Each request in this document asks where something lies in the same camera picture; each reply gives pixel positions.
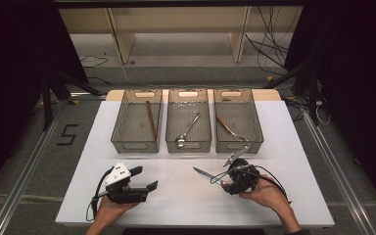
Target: human hand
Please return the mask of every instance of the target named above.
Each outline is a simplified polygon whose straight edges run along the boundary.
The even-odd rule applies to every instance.
[[[266,174],[263,174],[262,176],[274,181],[273,178]],[[249,199],[264,207],[271,208],[275,212],[279,211],[281,208],[289,206],[283,193],[271,182],[262,178],[258,180],[258,185],[255,190],[240,193],[239,196],[242,199]]]
[[[132,204],[117,204],[110,201],[107,196],[102,197],[100,208],[97,211],[93,224],[87,230],[87,235],[101,234],[107,227],[112,225],[122,214],[128,210],[139,205]]]
[[[265,178],[273,181],[273,178],[263,174]],[[239,194],[242,199],[249,199],[256,203],[274,210],[282,221],[286,233],[293,233],[301,230],[301,226],[295,217],[293,209],[289,205],[285,195],[272,183],[264,180],[258,180],[258,186],[251,192]]]

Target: printed number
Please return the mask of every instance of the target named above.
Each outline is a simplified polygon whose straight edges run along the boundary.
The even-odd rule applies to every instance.
[[[69,143],[57,143],[57,146],[72,145],[76,135],[75,134],[66,134],[66,132],[67,132],[67,129],[69,127],[77,127],[77,126],[78,126],[78,124],[67,124],[66,127],[64,127],[64,131],[63,131],[63,134],[61,134],[61,137],[71,137],[71,140],[70,140]]]

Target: transparent plastic bin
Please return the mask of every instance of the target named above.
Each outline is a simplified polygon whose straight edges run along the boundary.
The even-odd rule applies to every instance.
[[[167,105],[166,145],[170,153],[208,153],[212,141],[207,89],[170,89]],[[195,116],[198,119],[189,127]],[[177,138],[185,133],[185,140]]]
[[[112,143],[119,153],[157,153],[160,149],[162,90],[125,90]]]
[[[258,112],[251,89],[214,89],[215,151],[233,153],[251,145],[246,154],[256,154],[263,143]]]

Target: white table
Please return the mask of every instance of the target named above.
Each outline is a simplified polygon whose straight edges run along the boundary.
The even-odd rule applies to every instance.
[[[128,168],[143,166],[141,174],[131,178],[133,188],[159,180],[157,190],[146,203],[124,214],[117,225],[125,227],[233,227],[258,228],[281,225],[271,210],[237,195],[225,193],[216,184],[194,171],[193,166],[212,174],[226,170],[222,165],[230,154],[217,154],[211,141],[207,154],[169,154],[165,143],[166,109],[163,106],[161,147],[157,154],[119,154],[111,143],[120,101],[103,101],[95,118],[81,159],[64,198],[57,223],[82,225],[87,206],[102,175],[117,162]],[[270,170],[283,184],[298,221],[305,228],[334,225],[306,154],[282,101],[256,101],[264,137],[257,154],[243,155],[250,164]],[[210,102],[213,114],[213,102]],[[214,122],[211,118],[212,136]]]

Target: metal tool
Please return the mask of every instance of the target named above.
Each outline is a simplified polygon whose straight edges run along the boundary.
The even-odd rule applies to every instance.
[[[240,156],[242,156],[243,154],[245,154],[247,151],[250,150],[250,148],[252,148],[251,145],[246,145],[244,146],[244,148],[240,151],[237,151],[236,153],[234,154],[231,154],[231,157],[230,159],[227,160],[227,162],[225,162],[225,164],[223,165],[224,167],[228,166],[228,165],[231,165],[234,161],[236,161]]]
[[[228,132],[230,132],[230,134],[234,135],[235,137],[239,138],[239,139],[242,140],[242,141],[248,141],[245,137],[243,137],[243,136],[239,136],[239,135],[237,135],[236,133],[234,133],[234,132],[230,129],[230,127],[228,127],[227,123],[225,123],[225,121],[224,121],[224,120],[223,120],[218,114],[215,114],[215,117],[217,118],[217,120],[219,121],[219,123],[221,123],[222,126],[224,126],[224,128],[225,128]]]
[[[188,125],[188,128],[185,130],[185,133],[179,135],[176,137],[175,142],[178,142],[177,148],[184,147],[185,138],[188,133],[188,131],[191,129],[191,127],[194,125],[194,123],[197,121],[197,119],[200,117],[200,113],[197,113],[197,115],[194,117],[194,119],[191,121],[191,123]]]
[[[224,180],[221,180],[221,179],[218,179],[218,178],[215,178],[212,174],[210,173],[207,173],[201,169],[198,169],[196,167],[193,166],[193,168],[195,169],[195,171],[197,171],[199,174],[203,175],[203,177],[209,179],[211,181],[211,183],[217,183],[219,185],[225,185],[226,182]]]
[[[106,171],[97,186],[94,197],[91,199],[90,205],[93,210],[93,216],[96,217],[99,199],[105,195],[112,203],[117,204],[146,202],[148,194],[157,189],[158,180],[148,184],[146,188],[130,188],[129,186],[130,177],[140,174],[142,170],[143,166],[128,169],[123,163],[118,162],[115,166]],[[108,176],[104,183],[106,191],[99,194],[99,190],[106,176]]]

